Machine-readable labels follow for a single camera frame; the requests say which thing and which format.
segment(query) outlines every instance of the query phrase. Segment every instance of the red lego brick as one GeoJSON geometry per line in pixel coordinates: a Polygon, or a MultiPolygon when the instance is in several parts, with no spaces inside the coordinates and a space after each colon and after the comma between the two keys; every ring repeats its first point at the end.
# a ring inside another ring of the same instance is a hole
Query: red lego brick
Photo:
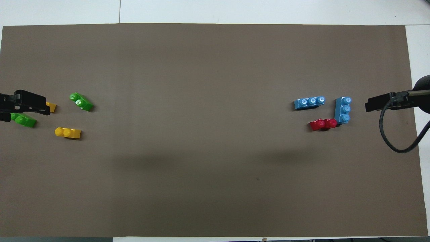
{"type": "Polygon", "coordinates": [[[315,121],[310,122],[309,125],[312,128],[312,130],[315,131],[315,130],[319,130],[320,128],[325,127],[326,123],[322,119],[317,119],[315,121]]]}

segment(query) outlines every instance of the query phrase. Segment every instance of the lego brick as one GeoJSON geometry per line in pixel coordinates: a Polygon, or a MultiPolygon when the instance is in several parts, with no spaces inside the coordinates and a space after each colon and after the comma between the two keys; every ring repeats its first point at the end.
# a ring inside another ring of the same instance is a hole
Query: lego brick
{"type": "Polygon", "coordinates": [[[80,132],[81,130],[77,129],[68,129],[68,128],[62,128],[58,127],[55,129],[55,135],[65,138],[74,138],[79,139],[80,138],[80,132]]]}
{"type": "Polygon", "coordinates": [[[23,113],[11,113],[10,119],[25,127],[34,127],[34,124],[36,123],[34,118],[23,113]]]}
{"type": "Polygon", "coordinates": [[[312,130],[316,131],[316,130],[319,130],[320,128],[323,128],[326,125],[326,123],[322,119],[317,119],[315,121],[310,122],[309,125],[312,130]]]}
{"type": "Polygon", "coordinates": [[[339,97],[336,99],[335,120],[338,124],[347,124],[350,120],[349,112],[351,111],[350,104],[352,99],[348,96],[339,97]]]}
{"type": "Polygon", "coordinates": [[[325,102],[326,99],[324,98],[324,96],[301,98],[294,101],[294,108],[296,110],[314,109],[321,105],[324,105],[325,102]]]}
{"type": "Polygon", "coordinates": [[[72,94],[70,94],[69,98],[76,105],[78,105],[78,107],[80,107],[81,109],[83,109],[85,111],[89,111],[93,107],[93,104],[90,103],[84,96],[82,96],[79,93],[72,93],[72,94]]]}
{"type": "Polygon", "coordinates": [[[56,104],[50,103],[50,102],[46,102],[46,105],[49,106],[49,112],[54,112],[55,108],[56,108],[56,104]]]}

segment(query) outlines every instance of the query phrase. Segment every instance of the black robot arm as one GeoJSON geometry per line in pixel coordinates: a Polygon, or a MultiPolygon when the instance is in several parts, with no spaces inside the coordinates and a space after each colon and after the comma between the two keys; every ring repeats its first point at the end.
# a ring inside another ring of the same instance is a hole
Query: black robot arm
{"type": "Polygon", "coordinates": [[[407,153],[413,150],[430,129],[430,121],[427,122],[418,137],[408,148],[398,149],[394,147],[385,136],[383,126],[385,111],[387,109],[397,110],[413,107],[419,107],[424,112],[430,114],[430,75],[419,79],[412,90],[372,97],[369,98],[368,102],[365,104],[366,112],[381,110],[381,115],[379,116],[379,131],[388,147],[397,153],[407,153]]]}
{"type": "Polygon", "coordinates": [[[9,122],[10,113],[23,112],[49,115],[46,98],[25,90],[16,90],[13,95],[0,93],[0,121],[9,122]]]}

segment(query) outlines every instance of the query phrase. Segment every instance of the green lego brick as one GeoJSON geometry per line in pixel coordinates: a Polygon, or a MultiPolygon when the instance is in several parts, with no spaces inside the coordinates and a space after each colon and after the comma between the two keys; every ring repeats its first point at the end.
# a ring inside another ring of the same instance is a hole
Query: green lego brick
{"type": "Polygon", "coordinates": [[[76,103],[76,105],[78,105],[78,107],[85,111],[89,111],[93,107],[93,104],[88,102],[88,100],[79,93],[70,94],[70,100],[72,100],[74,103],[76,103]]]}
{"type": "Polygon", "coordinates": [[[11,113],[10,119],[14,120],[15,123],[20,124],[25,127],[33,127],[36,123],[36,120],[28,115],[23,113],[11,113]]]}

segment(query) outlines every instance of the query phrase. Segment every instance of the yellow lego brick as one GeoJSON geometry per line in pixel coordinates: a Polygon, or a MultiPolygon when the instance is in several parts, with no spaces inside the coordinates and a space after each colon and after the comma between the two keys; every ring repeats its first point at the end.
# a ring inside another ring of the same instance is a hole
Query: yellow lego brick
{"type": "Polygon", "coordinates": [[[46,105],[49,106],[49,111],[50,112],[54,112],[55,111],[55,107],[57,106],[56,104],[50,103],[50,102],[46,102],[46,105]]]}
{"type": "Polygon", "coordinates": [[[58,127],[55,129],[55,135],[66,138],[80,138],[80,130],[58,127]]]}

